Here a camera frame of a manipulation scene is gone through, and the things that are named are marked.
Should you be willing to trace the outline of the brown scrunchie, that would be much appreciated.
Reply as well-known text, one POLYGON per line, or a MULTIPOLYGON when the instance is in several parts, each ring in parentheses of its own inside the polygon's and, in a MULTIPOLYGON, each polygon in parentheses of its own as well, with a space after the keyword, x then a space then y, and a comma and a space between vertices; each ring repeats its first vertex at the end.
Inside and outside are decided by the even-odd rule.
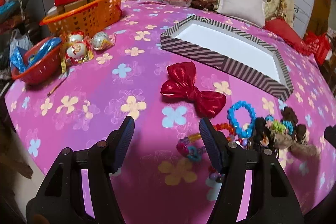
POLYGON ((306 126, 298 123, 298 118, 291 107, 285 106, 281 111, 281 123, 286 127, 289 134, 298 143, 306 141, 306 126))

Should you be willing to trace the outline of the beige patterned hair bow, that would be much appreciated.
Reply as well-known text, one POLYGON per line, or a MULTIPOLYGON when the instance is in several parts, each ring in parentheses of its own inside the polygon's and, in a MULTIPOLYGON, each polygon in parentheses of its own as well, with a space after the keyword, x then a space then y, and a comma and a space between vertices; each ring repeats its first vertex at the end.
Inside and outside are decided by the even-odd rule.
POLYGON ((315 145, 299 144, 287 134, 275 134, 274 147, 278 149, 288 149, 290 153, 298 159, 308 159, 319 155, 315 145))

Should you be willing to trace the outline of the pink blue heart clip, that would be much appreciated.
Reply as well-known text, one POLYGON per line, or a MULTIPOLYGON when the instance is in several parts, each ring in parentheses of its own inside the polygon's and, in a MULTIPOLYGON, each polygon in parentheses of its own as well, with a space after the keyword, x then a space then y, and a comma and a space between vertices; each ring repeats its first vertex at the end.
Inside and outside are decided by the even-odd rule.
POLYGON ((193 162, 200 162, 202 155, 206 152, 205 147, 197 148, 193 145, 188 146, 185 143, 178 143, 176 149, 183 157, 193 162))

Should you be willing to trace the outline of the red satin bow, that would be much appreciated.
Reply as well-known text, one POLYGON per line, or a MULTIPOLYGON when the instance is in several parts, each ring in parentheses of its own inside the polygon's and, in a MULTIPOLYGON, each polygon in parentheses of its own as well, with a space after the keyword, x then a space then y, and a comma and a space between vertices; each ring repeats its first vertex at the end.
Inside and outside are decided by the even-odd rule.
POLYGON ((167 67, 168 80, 162 84, 161 94, 169 100, 183 100, 194 104, 200 117, 214 118, 226 105, 226 96, 211 90, 200 91, 195 86, 197 69, 193 62, 167 67))

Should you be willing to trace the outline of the black scrunchie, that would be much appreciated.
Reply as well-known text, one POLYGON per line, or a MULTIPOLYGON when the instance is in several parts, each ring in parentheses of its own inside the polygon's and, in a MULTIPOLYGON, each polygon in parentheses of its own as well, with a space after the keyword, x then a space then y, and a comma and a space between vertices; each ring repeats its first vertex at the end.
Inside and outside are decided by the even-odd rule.
POLYGON ((266 121, 263 117, 257 117, 255 120, 255 129, 253 130, 251 142, 253 149, 268 147, 270 144, 270 130, 266 126, 266 121))

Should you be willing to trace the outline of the red shopping bag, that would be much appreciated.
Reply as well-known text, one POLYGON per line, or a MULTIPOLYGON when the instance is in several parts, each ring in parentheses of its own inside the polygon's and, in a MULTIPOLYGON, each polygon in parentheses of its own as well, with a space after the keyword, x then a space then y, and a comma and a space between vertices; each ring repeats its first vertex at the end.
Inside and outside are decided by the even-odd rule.
POLYGON ((331 50, 327 34, 323 33, 321 35, 316 35, 314 32, 308 31, 303 41, 313 53, 317 64, 321 66, 331 50))

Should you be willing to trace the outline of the striped shallow cardboard box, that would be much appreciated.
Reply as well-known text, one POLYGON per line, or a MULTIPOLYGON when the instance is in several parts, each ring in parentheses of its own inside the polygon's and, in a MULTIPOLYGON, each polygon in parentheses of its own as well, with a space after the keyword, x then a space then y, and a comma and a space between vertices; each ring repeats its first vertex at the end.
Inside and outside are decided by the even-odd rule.
POLYGON ((285 101, 293 84, 278 49, 238 28, 192 15, 161 33, 161 49, 223 71, 285 101))

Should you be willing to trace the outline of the pink floral bed sheet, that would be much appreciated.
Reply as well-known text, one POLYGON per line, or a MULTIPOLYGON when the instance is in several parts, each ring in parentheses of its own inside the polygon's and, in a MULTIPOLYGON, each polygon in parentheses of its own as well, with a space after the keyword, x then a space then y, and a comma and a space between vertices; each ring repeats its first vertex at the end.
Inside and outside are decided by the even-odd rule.
POLYGON ((166 103, 160 93, 166 68, 183 61, 161 50, 161 33, 198 15, 252 34, 281 53, 294 87, 286 101, 200 63, 195 65, 195 84, 199 90, 224 94, 227 107, 240 100, 250 103, 260 117, 280 118, 281 110, 291 107, 319 155, 300 160, 283 150, 279 162, 303 211, 325 198, 335 183, 335 149, 323 132, 335 124, 335 99, 312 57, 300 55, 271 32, 219 14, 135 1, 123 1, 121 8, 122 18, 106 28, 116 35, 114 47, 71 67, 68 76, 39 91, 15 81, 5 97, 18 136, 41 171, 49 170, 62 148, 89 148, 130 115, 135 132, 121 169, 110 177, 125 221, 206 223, 221 186, 209 178, 207 155, 191 162, 175 148, 198 131, 199 117, 193 104, 166 103))

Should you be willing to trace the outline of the thin wooden stick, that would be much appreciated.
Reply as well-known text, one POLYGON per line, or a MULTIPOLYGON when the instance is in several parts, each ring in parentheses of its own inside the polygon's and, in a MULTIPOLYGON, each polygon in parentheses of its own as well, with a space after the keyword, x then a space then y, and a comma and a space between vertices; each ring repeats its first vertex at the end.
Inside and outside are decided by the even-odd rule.
POLYGON ((58 83, 55 87, 52 88, 52 90, 50 92, 47 93, 47 96, 50 97, 61 85, 62 83, 64 83, 64 81, 67 79, 68 77, 62 79, 60 81, 60 83, 58 83))

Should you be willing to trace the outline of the red cushion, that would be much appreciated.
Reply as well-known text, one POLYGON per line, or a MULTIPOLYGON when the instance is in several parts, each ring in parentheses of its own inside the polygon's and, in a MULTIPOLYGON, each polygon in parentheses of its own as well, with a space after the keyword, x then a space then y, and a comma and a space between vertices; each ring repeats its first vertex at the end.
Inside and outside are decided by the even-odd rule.
POLYGON ((265 22, 264 29, 274 33, 286 42, 289 46, 295 49, 298 53, 304 56, 310 56, 312 51, 298 36, 293 28, 282 18, 276 18, 265 22))

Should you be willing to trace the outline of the red plastic bowl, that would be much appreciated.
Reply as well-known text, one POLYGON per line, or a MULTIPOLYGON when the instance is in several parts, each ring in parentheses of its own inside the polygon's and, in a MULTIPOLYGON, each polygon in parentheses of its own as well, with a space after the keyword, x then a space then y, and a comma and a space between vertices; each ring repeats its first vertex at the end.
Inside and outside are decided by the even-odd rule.
MULTIPOLYGON (((42 43, 46 42, 47 39, 50 38, 54 37, 45 38, 41 42, 38 42, 30 50, 28 50, 27 53, 22 53, 23 60, 27 61, 29 55, 35 53, 41 47, 42 43)), ((48 53, 45 57, 43 57, 40 61, 27 69, 25 72, 19 73, 18 69, 13 66, 13 69, 11 70, 12 79, 21 80, 30 86, 40 85, 41 83, 48 80, 61 68, 60 51, 64 44, 64 39, 61 39, 62 42, 56 48, 54 48, 50 53, 48 53)))

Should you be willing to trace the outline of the blue foil wrapper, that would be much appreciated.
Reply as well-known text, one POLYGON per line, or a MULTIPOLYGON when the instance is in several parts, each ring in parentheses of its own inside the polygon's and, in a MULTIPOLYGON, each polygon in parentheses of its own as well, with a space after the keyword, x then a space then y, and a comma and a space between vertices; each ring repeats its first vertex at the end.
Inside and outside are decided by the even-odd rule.
POLYGON ((43 42, 41 47, 35 53, 29 55, 27 61, 24 61, 22 56, 22 53, 27 53, 27 51, 23 48, 20 48, 19 46, 16 46, 13 54, 10 56, 10 65, 16 67, 19 73, 23 73, 34 64, 36 64, 38 61, 40 61, 48 53, 50 53, 61 42, 62 39, 60 37, 47 39, 47 41, 43 42))

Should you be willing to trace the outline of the wrapped egg ornament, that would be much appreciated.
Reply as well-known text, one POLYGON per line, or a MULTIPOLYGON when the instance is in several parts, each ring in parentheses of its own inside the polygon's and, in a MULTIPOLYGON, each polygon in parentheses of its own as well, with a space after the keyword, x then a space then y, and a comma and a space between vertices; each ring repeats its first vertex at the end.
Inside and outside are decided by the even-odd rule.
POLYGON ((115 45, 116 35, 100 31, 91 39, 91 46, 95 51, 103 51, 115 45))

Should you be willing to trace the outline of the white pillow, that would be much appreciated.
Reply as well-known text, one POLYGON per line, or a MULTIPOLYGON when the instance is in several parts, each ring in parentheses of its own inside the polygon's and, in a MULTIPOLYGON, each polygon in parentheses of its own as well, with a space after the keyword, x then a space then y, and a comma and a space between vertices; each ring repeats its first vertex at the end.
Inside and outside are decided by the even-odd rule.
POLYGON ((217 12, 259 28, 265 26, 264 0, 220 0, 217 12))

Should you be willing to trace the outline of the orange plastic basket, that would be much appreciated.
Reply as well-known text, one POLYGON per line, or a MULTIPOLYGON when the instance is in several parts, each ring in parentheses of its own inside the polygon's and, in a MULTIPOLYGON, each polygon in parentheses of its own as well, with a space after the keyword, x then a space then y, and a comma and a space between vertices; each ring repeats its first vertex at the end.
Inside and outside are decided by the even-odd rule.
POLYGON ((57 16, 46 16, 39 25, 47 26, 52 34, 82 31, 85 35, 92 37, 120 20, 121 1, 95 0, 57 16))

